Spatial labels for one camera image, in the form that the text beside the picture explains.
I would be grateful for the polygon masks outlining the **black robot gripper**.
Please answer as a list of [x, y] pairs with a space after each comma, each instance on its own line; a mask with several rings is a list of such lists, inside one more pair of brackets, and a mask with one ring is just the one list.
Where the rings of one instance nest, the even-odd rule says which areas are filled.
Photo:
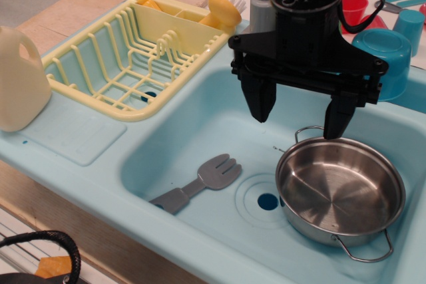
[[[358, 33], [372, 22], [350, 26], [342, 0], [270, 0], [276, 28], [232, 37], [232, 71], [238, 76], [248, 108], [258, 122], [267, 121], [276, 102], [276, 85], [285, 84], [333, 95], [325, 112], [323, 137], [341, 138], [357, 104], [376, 103], [382, 60], [349, 43], [341, 30]], [[354, 96], [340, 96], [345, 93]]]

